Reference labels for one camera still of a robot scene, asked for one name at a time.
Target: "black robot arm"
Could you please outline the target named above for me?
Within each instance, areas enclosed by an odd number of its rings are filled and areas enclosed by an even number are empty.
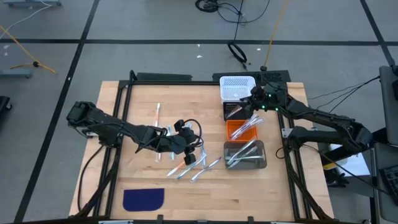
[[[155,152],[185,153],[185,163],[195,162],[192,152],[200,146],[200,136],[190,128],[184,128],[185,122],[179,120],[174,124],[178,134],[167,136],[165,128],[146,125],[133,125],[104,113],[94,103],[77,101],[67,116],[68,125],[73,128],[87,128],[96,133],[99,143],[108,147],[117,147],[121,136],[130,137],[138,144],[137,152],[150,149]]]
[[[368,149],[372,134],[361,123],[346,116],[338,116],[307,107],[294,99],[283,89],[269,93],[259,86],[251,90],[251,96],[241,99],[240,106],[248,116],[254,110],[280,111],[286,118],[306,119],[333,128],[335,131],[311,131],[296,126],[287,133],[287,144],[299,149],[306,142],[324,142],[343,145],[343,152],[331,151],[329,157],[334,161],[344,159]]]

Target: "white plastic basket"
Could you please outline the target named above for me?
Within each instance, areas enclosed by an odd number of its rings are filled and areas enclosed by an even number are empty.
[[[221,77],[221,103],[238,102],[239,99],[250,96],[250,91],[256,86],[253,77]]]

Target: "orange container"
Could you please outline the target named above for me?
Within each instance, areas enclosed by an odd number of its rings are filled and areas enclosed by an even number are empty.
[[[227,120],[226,121],[226,138],[230,142],[248,142],[252,138],[257,137],[257,128],[254,126],[247,131],[245,131],[240,137],[236,140],[231,139],[232,133],[234,133],[238,128],[240,128],[246,120]]]

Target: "metal stand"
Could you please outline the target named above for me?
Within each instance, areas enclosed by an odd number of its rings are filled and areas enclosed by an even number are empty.
[[[28,69],[5,69],[0,70],[0,78],[32,78],[32,71]]]
[[[46,4],[61,6],[62,3],[60,0],[43,0]],[[38,4],[43,4],[39,0],[4,0],[4,4],[7,4],[9,7],[13,6],[36,6]]]

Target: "yellow cable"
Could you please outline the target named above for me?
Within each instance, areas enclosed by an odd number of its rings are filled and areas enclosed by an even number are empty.
[[[278,21],[276,22],[275,27],[274,27],[274,30],[272,31],[272,35],[271,35],[271,39],[270,39],[270,41],[269,41],[269,46],[268,46],[268,51],[267,51],[267,57],[266,57],[266,61],[264,62],[264,66],[267,65],[267,61],[268,61],[268,58],[269,58],[269,54],[270,54],[271,48],[272,48],[272,40],[274,40],[274,36],[275,36],[275,34],[276,34],[276,31],[278,30],[279,23],[280,23],[280,21],[282,20],[282,16],[284,15],[284,12],[285,12],[285,10],[286,10],[286,6],[287,6],[287,2],[288,2],[288,1],[289,1],[289,0],[285,0],[285,1],[284,1],[284,5],[283,5],[283,7],[282,7],[282,9],[280,10],[280,13],[279,13]]]
[[[5,28],[3,28],[3,26],[0,26],[0,29],[2,29],[33,61],[37,62],[39,64],[39,66],[49,70],[52,73],[56,73],[54,69],[42,64],[39,60],[37,60],[35,57],[33,57],[25,48],[24,46],[22,46],[17,39],[15,39],[15,37],[13,37]],[[22,64],[22,65],[17,65],[17,66],[13,66],[11,67],[11,69],[13,68],[18,68],[18,67],[23,67],[24,65],[32,65],[32,64]]]

